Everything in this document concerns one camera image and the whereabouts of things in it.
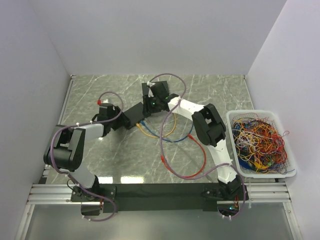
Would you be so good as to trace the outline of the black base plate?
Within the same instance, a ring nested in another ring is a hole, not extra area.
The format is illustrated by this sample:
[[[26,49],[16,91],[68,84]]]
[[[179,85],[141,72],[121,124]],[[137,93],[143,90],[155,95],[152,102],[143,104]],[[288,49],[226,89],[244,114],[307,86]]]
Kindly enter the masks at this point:
[[[81,212],[86,216],[98,215],[93,203],[102,204],[103,213],[116,211],[166,211],[202,210],[216,212],[219,202],[248,200],[247,188],[242,187],[237,195],[223,199],[215,193],[219,183],[129,183],[101,184],[99,197],[88,195],[77,186],[73,187],[71,202],[82,203]]]

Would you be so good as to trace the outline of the aluminium rail frame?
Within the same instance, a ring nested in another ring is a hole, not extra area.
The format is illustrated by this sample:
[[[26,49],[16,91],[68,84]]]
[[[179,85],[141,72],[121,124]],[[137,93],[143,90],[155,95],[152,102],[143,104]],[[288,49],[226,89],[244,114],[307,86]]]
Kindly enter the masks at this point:
[[[101,183],[85,164],[86,145],[134,124],[167,113],[182,94],[157,84],[147,95],[138,92],[130,107],[105,103],[81,121],[57,125],[43,155],[44,162],[67,178],[67,186],[31,187],[19,240],[300,240],[291,198],[282,181],[247,182],[231,167],[226,126],[216,104],[197,101],[183,116],[195,125],[196,137],[213,158],[212,173],[161,183]]]

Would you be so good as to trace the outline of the black Mercury network switch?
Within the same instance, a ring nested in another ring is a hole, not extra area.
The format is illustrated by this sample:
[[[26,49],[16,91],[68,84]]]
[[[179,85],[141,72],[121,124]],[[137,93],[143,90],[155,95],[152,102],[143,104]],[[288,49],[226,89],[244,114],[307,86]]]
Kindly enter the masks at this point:
[[[169,86],[168,86],[168,82],[165,80],[165,81],[157,81],[155,82],[155,84],[158,84],[158,83],[162,83],[166,89],[166,91],[169,93]],[[143,82],[141,84],[141,87],[142,87],[142,95],[145,96],[145,95],[148,95],[149,94],[149,87],[147,85],[146,82]]]

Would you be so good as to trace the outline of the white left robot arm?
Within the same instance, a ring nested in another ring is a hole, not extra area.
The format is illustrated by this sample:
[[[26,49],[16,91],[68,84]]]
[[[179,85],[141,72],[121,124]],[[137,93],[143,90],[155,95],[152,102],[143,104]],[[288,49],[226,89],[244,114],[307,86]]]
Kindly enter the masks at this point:
[[[120,107],[101,103],[98,113],[90,122],[56,125],[43,154],[43,161],[82,188],[83,196],[89,201],[95,201],[101,194],[100,183],[98,177],[82,163],[85,143],[103,138],[111,130],[124,127],[129,122],[130,119]]]

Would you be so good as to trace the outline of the black TP-Link network switch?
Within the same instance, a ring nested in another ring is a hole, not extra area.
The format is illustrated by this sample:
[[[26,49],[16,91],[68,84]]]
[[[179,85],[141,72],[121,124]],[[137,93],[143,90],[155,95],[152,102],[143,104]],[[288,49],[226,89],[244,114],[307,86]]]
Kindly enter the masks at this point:
[[[143,109],[144,105],[139,102],[124,112],[126,117],[124,127],[126,130],[132,129],[136,124],[145,119]]]

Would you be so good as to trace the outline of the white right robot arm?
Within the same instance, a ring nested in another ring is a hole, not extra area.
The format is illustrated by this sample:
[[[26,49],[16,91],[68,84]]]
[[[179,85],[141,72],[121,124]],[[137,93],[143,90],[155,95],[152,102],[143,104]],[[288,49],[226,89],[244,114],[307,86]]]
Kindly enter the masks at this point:
[[[219,188],[214,192],[230,200],[242,189],[241,179],[232,167],[226,143],[226,126],[213,104],[193,103],[169,93],[166,82],[142,83],[143,113],[150,116],[161,111],[171,112],[193,122],[197,138],[207,146],[215,166]]]

